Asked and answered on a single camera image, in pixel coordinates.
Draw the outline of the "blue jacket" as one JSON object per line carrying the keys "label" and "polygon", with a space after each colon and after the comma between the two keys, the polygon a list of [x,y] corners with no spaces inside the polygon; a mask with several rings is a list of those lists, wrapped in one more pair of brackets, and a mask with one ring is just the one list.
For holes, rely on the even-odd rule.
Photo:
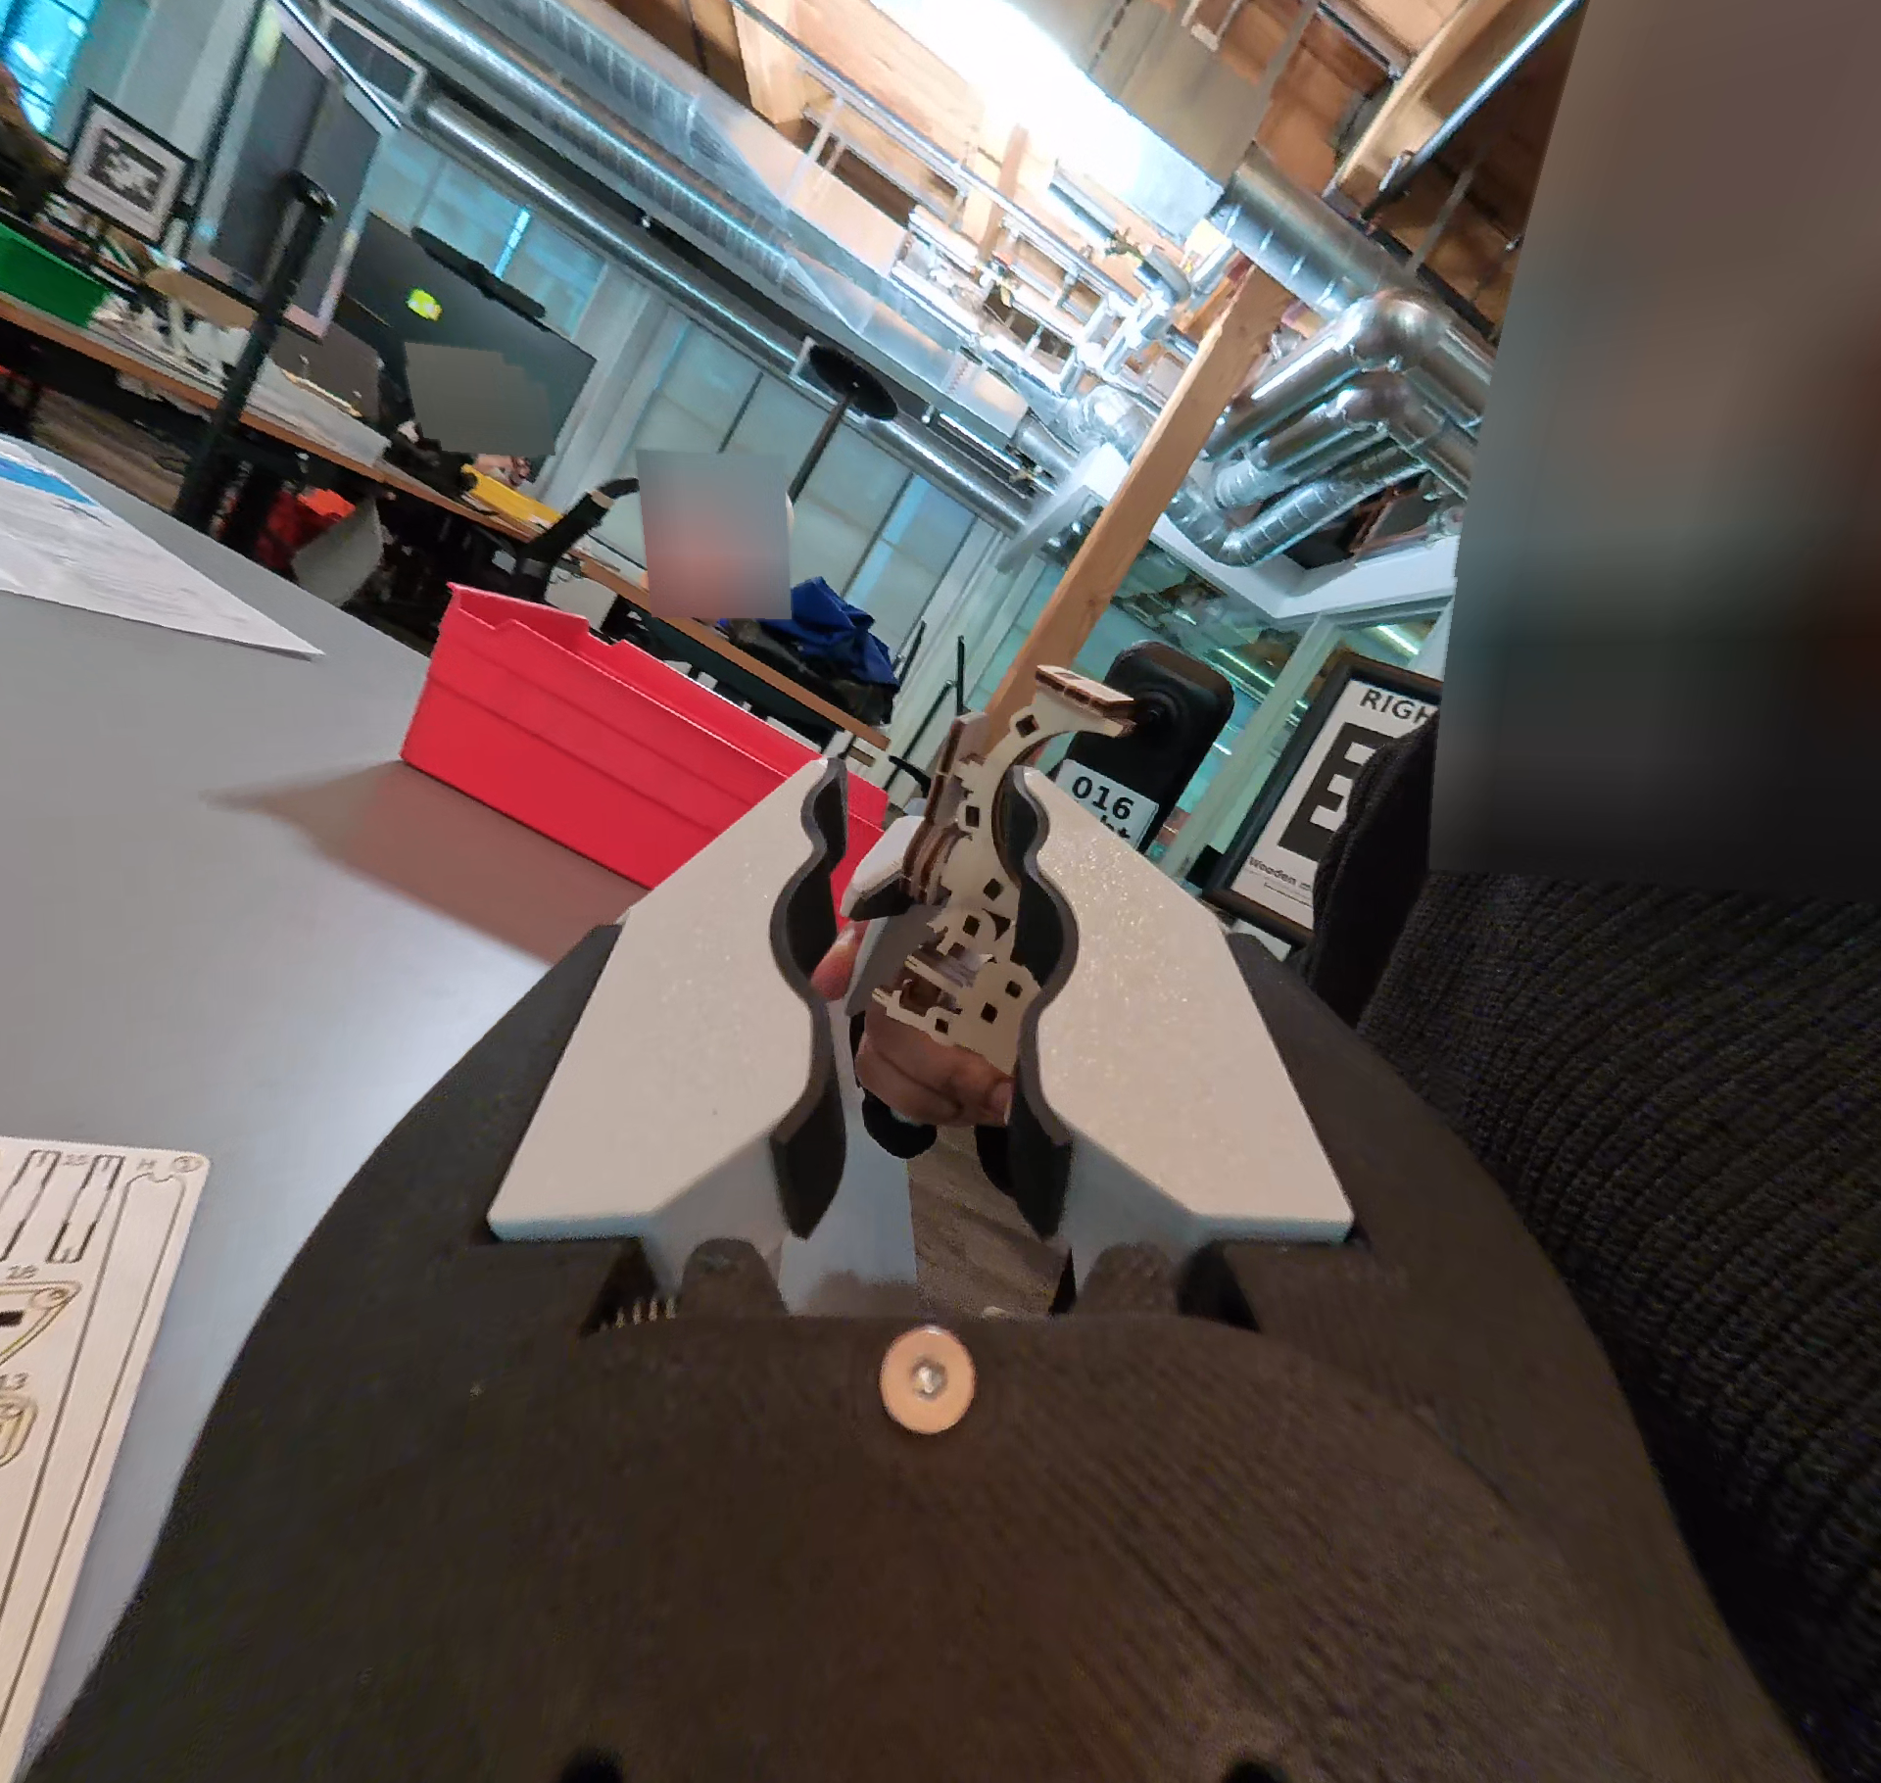
{"label": "blue jacket", "polygon": [[826,578],[794,584],[785,619],[720,619],[718,631],[802,689],[873,729],[888,729],[900,691],[894,654],[875,617]]}

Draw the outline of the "wooden puzzle model assembly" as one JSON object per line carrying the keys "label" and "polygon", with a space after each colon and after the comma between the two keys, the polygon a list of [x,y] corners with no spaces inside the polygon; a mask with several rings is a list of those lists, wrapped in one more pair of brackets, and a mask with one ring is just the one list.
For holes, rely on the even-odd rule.
{"label": "wooden puzzle model assembly", "polygon": [[908,860],[910,891],[936,909],[930,944],[900,991],[877,995],[888,1017],[1016,1072],[1041,981],[1018,950],[1022,879],[1002,840],[1008,793],[1049,742],[1124,736],[1133,713],[1126,693],[1067,666],[1039,666],[1030,705],[992,746],[986,713],[953,723],[918,821],[930,840]]}

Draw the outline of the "punched wooden puzzle sheet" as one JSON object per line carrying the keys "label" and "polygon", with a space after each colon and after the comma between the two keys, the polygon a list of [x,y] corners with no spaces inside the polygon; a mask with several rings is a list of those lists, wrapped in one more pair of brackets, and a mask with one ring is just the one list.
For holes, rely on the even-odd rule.
{"label": "punched wooden puzzle sheet", "polygon": [[211,1177],[195,1152],[3,1138],[3,1757],[20,1767]]}

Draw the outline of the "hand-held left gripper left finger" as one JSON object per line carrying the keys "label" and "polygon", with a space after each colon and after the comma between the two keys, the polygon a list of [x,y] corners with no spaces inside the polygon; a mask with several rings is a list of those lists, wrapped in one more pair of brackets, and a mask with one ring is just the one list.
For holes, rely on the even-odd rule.
{"label": "hand-held left gripper left finger", "polygon": [[812,760],[636,903],[487,1211],[514,1244],[640,1242],[661,1287],[742,1240],[779,1260],[836,1205],[841,760]]}

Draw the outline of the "wooden workbench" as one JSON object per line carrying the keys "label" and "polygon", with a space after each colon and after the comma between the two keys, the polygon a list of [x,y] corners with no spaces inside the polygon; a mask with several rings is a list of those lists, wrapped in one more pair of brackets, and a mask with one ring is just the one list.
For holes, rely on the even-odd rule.
{"label": "wooden workbench", "polygon": [[[177,370],[177,366],[154,358],[140,349],[132,349],[122,337],[83,329],[60,315],[19,300],[13,292],[3,294],[3,315],[7,327],[36,337],[48,350],[64,354],[69,360],[85,360],[91,366],[105,368],[115,382],[132,380],[142,388],[150,388],[162,394],[173,409],[189,413],[201,425],[211,423],[222,399],[205,380]],[[551,531],[544,525],[512,521],[477,499],[438,492],[434,486],[383,458],[365,460],[363,456],[350,454],[342,445],[307,431],[293,419],[283,419],[269,409],[258,411],[256,407],[248,407],[244,411],[238,423],[238,443],[244,446],[246,460],[267,466],[281,462],[287,454],[330,464],[361,478],[365,484],[399,492],[412,501],[448,513],[489,541],[499,541],[503,546],[540,554],[551,537]],[[571,552],[569,558],[589,580],[608,588],[612,595],[626,599],[649,625],[663,629],[665,640],[679,644],[683,652],[693,656],[712,652],[714,660],[702,662],[702,666],[714,680],[722,684],[730,684],[732,680],[757,682],[759,697],[789,699],[798,707],[796,717],[812,721],[824,736],[845,733],[871,756],[885,758],[888,754],[890,742],[885,731],[847,713],[828,695],[794,682],[777,666],[749,654],[706,623],[657,615],[649,590],[642,582],[630,580],[600,556]]]}

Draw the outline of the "black round disc on pole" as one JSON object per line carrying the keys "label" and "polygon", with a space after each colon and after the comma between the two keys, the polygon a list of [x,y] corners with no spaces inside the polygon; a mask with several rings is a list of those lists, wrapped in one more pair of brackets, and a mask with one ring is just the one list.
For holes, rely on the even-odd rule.
{"label": "black round disc on pole", "polygon": [[824,415],[812,446],[789,480],[787,495],[791,503],[802,499],[838,431],[853,413],[869,423],[900,419],[900,403],[890,386],[845,349],[822,339],[812,341],[806,352],[806,372],[812,384],[832,396],[834,405]]}

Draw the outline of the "printed instruction sheet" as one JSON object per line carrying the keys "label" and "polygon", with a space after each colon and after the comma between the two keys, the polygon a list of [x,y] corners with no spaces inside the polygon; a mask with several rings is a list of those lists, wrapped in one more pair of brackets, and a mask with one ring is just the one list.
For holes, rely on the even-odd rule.
{"label": "printed instruction sheet", "polygon": [[177,552],[3,439],[3,593],[177,635],[318,658],[318,644],[195,570]]}

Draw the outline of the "black office chair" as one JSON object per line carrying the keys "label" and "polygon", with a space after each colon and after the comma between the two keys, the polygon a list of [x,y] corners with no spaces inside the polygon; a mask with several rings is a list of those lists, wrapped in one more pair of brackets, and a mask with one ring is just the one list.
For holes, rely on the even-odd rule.
{"label": "black office chair", "polygon": [[604,480],[585,492],[571,509],[518,550],[508,580],[508,595],[546,603],[557,568],[575,554],[585,539],[600,529],[616,501],[636,497],[642,488],[642,478],[628,476]]}

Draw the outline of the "black computer monitor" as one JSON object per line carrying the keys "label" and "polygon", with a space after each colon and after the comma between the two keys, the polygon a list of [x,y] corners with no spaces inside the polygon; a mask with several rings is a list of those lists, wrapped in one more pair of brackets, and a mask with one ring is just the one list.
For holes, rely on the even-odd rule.
{"label": "black computer monitor", "polygon": [[479,262],[369,215],[336,321],[379,360],[377,425],[448,454],[555,454],[597,360]]}

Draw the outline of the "person's black knit sweater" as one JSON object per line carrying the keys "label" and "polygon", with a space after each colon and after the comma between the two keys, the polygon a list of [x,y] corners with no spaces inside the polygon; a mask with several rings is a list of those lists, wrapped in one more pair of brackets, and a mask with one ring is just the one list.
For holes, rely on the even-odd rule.
{"label": "person's black knit sweater", "polygon": [[1880,1777],[1880,915],[1429,866],[1439,723],[1367,738],[1306,983],[1498,1181],[1827,1779]]}

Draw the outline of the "large display on stand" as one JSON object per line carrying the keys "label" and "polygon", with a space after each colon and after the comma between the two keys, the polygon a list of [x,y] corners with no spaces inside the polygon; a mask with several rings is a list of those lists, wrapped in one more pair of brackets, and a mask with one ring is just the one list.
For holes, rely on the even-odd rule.
{"label": "large display on stand", "polygon": [[203,156],[183,260],[258,307],[293,237],[305,190],[330,211],[289,298],[289,325],[334,323],[371,219],[369,178],[397,111],[293,0],[256,0]]}

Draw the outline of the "grey desk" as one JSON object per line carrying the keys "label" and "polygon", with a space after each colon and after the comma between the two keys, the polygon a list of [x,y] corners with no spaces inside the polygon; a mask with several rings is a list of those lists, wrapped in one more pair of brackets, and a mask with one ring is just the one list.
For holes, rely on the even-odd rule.
{"label": "grey desk", "polygon": [[397,762],[424,666],[201,533],[307,660],[5,595],[5,1132],[209,1158],[32,1779],[914,1775],[814,1446],[883,1320],[653,1293],[491,1203],[626,887]]}

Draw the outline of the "red plastic bin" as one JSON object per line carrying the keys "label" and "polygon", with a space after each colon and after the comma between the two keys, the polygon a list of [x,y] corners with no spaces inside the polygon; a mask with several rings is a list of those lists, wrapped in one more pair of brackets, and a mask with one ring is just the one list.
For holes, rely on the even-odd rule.
{"label": "red plastic bin", "polygon": [[401,758],[655,887],[822,754],[575,613],[455,586]]}

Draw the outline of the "person's right hand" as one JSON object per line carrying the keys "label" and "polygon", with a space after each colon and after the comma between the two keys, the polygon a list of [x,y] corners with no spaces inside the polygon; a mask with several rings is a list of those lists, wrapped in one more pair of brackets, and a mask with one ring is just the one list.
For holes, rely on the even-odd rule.
{"label": "person's right hand", "polygon": [[906,1122],[1006,1128],[1014,1079],[971,1048],[943,1044],[871,999],[853,1034],[859,1087]]}

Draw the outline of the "green plastic bin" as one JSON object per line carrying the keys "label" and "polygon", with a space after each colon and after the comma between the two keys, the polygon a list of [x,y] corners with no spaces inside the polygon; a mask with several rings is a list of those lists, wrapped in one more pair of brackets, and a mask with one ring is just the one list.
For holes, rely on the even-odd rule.
{"label": "green plastic bin", "polygon": [[85,329],[113,290],[32,235],[3,225],[3,292],[36,313]]}

